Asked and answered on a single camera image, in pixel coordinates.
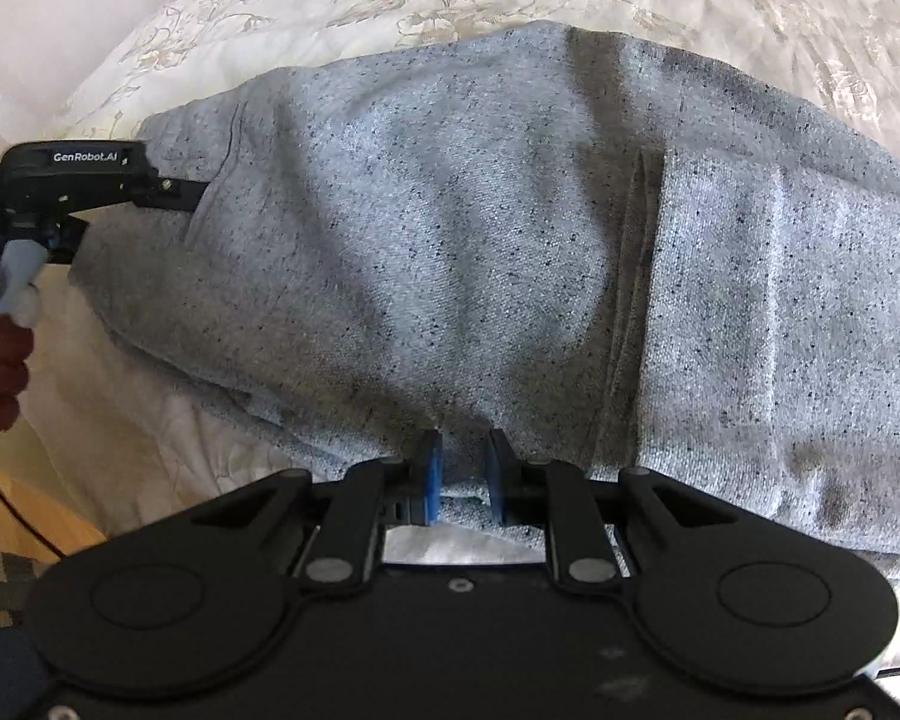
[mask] floral bedspread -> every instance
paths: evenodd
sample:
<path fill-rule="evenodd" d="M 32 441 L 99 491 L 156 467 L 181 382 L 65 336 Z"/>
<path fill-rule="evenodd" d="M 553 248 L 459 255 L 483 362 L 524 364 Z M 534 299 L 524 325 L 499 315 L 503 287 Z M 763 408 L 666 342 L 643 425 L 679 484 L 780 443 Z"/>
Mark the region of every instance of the floral bedspread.
<path fill-rule="evenodd" d="M 124 138 L 149 114 L 278 66 L 460 40 L 536 19 L 724 60 L 826 108 L 900 157 L 900 0 L 174 0 L 80 86 L 48 137 Z M 201 413 L 106 336 L 63 274 L 41 289 L 24 409 L 74 499 L 113 533 L 288 464 Z M 515 560 L 472 533 L 404 533 L 391 557 Z M 900 660 L 900 635 L 893 647 Z M 900 682 L 893 686 L 900 690 Z"/>

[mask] floral pattern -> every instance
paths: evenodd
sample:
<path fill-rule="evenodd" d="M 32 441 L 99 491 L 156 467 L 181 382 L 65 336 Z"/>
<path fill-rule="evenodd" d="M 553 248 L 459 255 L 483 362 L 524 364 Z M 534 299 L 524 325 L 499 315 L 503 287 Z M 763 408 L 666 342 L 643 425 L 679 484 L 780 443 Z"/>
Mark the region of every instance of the floral pattern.
<path fill-rule="evenodd" d="M 900 156 L 900 0 L 175 0 L 77 90 L 53 136 L 125 137 L 272 67 L 466 39 L 536 19 L 722 59 Z"/>

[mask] bed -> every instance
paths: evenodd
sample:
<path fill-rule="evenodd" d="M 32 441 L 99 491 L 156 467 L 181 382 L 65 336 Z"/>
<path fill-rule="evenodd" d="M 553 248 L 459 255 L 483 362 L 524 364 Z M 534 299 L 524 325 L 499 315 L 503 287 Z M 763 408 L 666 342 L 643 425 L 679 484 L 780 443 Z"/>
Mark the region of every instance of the bed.
<path fill-rule="evenodd" d="M 130 138 L 149 114 L 279 66 L 317 66 L 549 19 L 708 55 L 810 100 L 900 158 L 900 0 L 174 0 L 77 89 L 47 137 Z M 62 269 L 40 284 L 24 413 L 106 533 L 225 493 L 290 458 L 202 413 L 106 335 Z M 535 560 L 448 526 L 410 529 L 394 560 Z M 900 662 L 900 629 L 888 661 Z M 900 680 L 890 688 L 900 695 Z"/>

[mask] silver screw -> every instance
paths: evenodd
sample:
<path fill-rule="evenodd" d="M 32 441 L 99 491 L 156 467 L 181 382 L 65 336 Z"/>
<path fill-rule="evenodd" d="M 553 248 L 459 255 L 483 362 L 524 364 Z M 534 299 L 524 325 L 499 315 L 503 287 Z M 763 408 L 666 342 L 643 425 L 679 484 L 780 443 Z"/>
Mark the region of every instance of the silver screw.
<path fill-rule="evenodd" d="M 470 592 L 473 589 L 472 581 L 463 579 L 463 577 L 456 577 L 456 579 L 451 579 L 450 581 L 448 581 L 447 586 L 453 592 Z"/>
<path fill-rule="evenodd" d="M 47 720 L 80 720 L 80 716 L 69 707 L 53 707 L 47 712 Z"/>
<path fill-rule="evenodd" d="M 567 569 L 577 581 L 585 581 L 588 584 L 596 584 L 598 581 L 607 581 L 617 575 L 617 569 L 613 563 L 602 557 L 581 557 L 570 563 Z"/>
<path fill-rule="evenodd" d="M 322 584 L 336 584 L 353 575 L 353 566 L 339 557 L 318 557 L 307 565 L 307 576 Z"/>

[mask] gray speckled cloth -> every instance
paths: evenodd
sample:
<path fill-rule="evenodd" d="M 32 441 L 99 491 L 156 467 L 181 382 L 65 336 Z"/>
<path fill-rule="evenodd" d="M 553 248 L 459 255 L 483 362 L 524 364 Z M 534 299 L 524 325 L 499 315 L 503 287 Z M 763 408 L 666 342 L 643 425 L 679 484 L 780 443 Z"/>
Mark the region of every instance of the gray speckled cloth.
<path fill-rule="evenodd" d="M 493 424 L 900 579 L 900 163 L 813 105 L 537 23 L 275 70 L 142 138 L 165 175 L 211 181 L 202 204 L 114 209 L 74 280 L 317 475 L 436 426 L 444 514 L 485 527 Z"/>

